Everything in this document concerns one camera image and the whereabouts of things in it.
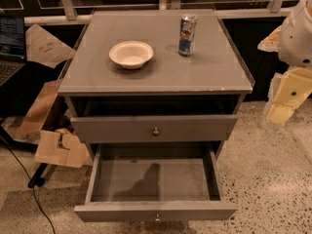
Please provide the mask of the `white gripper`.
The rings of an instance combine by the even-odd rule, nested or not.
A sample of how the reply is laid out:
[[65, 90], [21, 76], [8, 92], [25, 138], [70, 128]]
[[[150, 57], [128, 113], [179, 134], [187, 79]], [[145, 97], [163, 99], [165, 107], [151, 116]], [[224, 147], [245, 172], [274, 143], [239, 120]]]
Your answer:
[[[275, 28], [260, 41], [257, 48], [263, 52], [277, 52], [281, 27]], [[275, 104], [267, 105], [266, 121], [275, 125], [285, 125], [293, 116], [294, 109], [299, 108], [312, 93], [312, 69], [296, 67], [285, 72], [277, 93], [273, 98]]]

